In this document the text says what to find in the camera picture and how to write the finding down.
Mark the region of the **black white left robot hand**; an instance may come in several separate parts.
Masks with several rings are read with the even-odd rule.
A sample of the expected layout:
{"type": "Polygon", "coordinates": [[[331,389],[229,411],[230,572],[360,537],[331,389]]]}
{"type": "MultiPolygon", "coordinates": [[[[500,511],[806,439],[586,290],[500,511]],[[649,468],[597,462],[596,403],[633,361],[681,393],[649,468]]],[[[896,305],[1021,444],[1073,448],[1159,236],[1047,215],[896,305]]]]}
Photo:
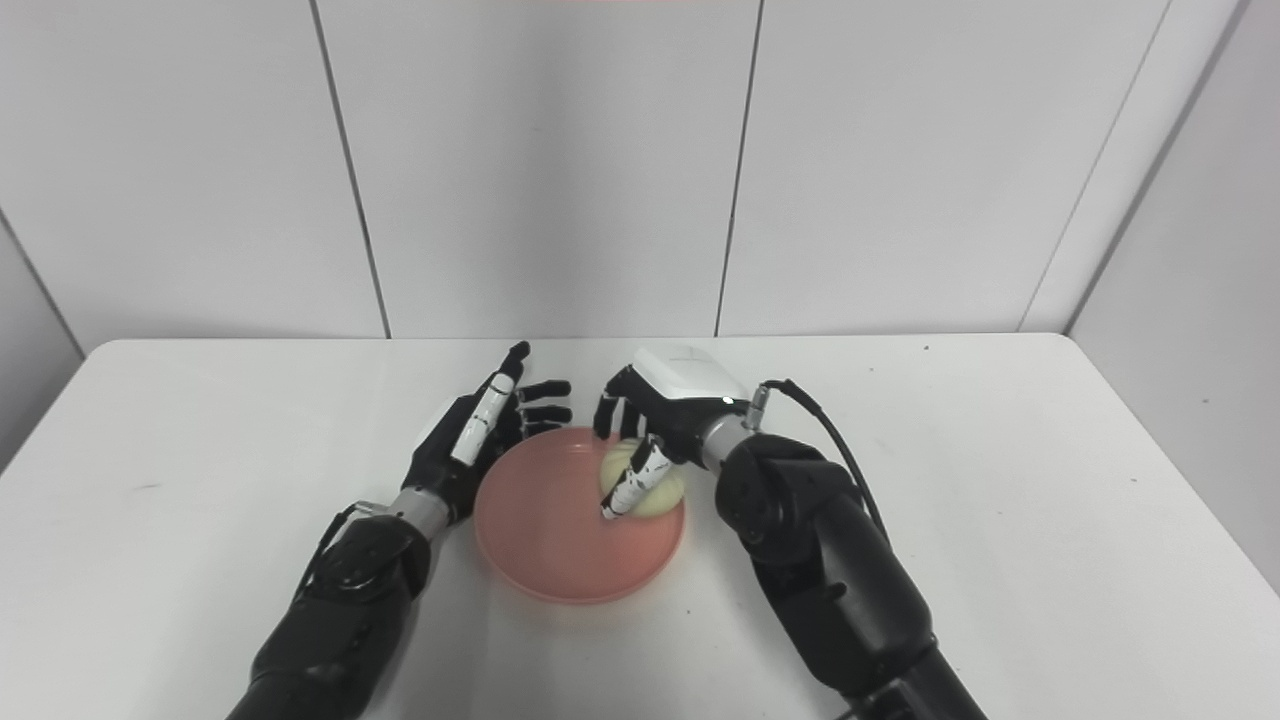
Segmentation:
{"type": "Polygon", "coordinates": [[[483,479],[503,454],[571,423],[568,380],[521,383],[530,352],[527,341],[513,345],[472,393],[443,411],[412,452],[390,506],[393,518],[428,538],[465,521],[474,514],[483,479]]]}

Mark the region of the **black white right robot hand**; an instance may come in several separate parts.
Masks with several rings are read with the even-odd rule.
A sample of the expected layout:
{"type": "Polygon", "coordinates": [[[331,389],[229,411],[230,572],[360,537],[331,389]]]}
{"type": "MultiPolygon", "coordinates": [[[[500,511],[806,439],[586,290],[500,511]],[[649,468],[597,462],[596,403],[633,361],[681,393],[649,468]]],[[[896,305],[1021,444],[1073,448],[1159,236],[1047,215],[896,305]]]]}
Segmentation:
{"type": "Polygon", "coordinates": [[[694,464],[718,477],[748,439],[750,401],[708,352],[684,345],[652,346],[604,386],[591,420],[599,439],[637,439],[637,447],[602,501],[608,520],[630,515],[676,466],[694,464]]]}

